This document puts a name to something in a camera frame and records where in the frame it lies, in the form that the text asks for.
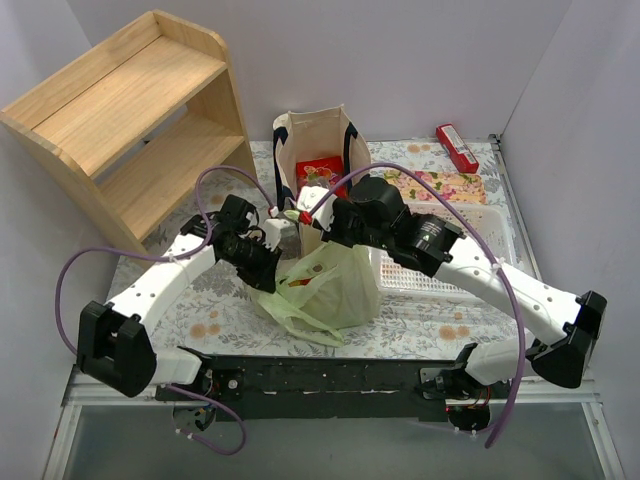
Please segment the beige canvas tote bag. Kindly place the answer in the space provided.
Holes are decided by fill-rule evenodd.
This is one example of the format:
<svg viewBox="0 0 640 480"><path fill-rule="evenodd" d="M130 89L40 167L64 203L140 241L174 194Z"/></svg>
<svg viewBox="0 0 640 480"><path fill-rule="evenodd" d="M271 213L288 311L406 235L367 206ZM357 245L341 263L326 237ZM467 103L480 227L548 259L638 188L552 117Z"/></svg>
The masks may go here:
<svg viewBox="0 0 640 480"><path fill-rule="evenodd" d="M368 145L342 105L283 113L275 118L272 128L277 207L281 211L297 200L299 163L338 157L344 174L371 163Z"/></svg>

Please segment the light green plastic bag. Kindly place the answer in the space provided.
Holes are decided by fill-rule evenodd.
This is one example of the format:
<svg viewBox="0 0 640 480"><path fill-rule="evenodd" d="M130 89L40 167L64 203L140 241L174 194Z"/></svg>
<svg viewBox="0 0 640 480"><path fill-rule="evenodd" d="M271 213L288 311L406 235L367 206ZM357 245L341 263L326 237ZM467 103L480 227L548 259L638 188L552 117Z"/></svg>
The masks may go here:
<svg viewBox="0 0 640 480"><path fill-rule="evenodd" d="M365 246L325 243L276 274L276 291L249 290L257 313L287 333L340 347L343 329L379 315L381 294Z"/></svg>

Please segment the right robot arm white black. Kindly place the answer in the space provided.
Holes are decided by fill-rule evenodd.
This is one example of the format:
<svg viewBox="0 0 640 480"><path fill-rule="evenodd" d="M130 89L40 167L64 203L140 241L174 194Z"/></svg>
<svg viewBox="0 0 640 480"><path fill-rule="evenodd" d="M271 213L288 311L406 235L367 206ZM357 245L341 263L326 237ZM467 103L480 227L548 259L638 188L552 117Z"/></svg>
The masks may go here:
<svg viewBox="0 0 640 480"><path fill-rule="evenodd" d="M519 311L525 339L465 346L455 362L423 387L433 398L464 399L516 375L523 358L528 374L560 387L580 386L600 335L606 299L552 288L507 263L490 259L457 225L434 214L414 213L399 190L364 176L346 198L307 187L297 207L325 241L386 251L398 265L463 289L505 314Z"/></svg>

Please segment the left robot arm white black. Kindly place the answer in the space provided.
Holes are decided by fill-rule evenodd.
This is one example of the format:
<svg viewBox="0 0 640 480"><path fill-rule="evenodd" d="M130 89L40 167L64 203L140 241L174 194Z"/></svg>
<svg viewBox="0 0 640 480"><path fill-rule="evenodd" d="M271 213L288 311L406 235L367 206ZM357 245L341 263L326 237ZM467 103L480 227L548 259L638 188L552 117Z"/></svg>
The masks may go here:
<svg viewBox="0 0 640 480"><path fill-rule="evenodd" d="M183 347L156 350L150 334L168 308L201 274L224 261L255 290L274 293L282 251L278 244L291 222L258 220L256 207L229 195L218 211L195 215L157 262L107 303L92 301L80 314L76 364L86 375L127 397L150 385L178 384L193 400L213 386L203 357Z"/></svg>

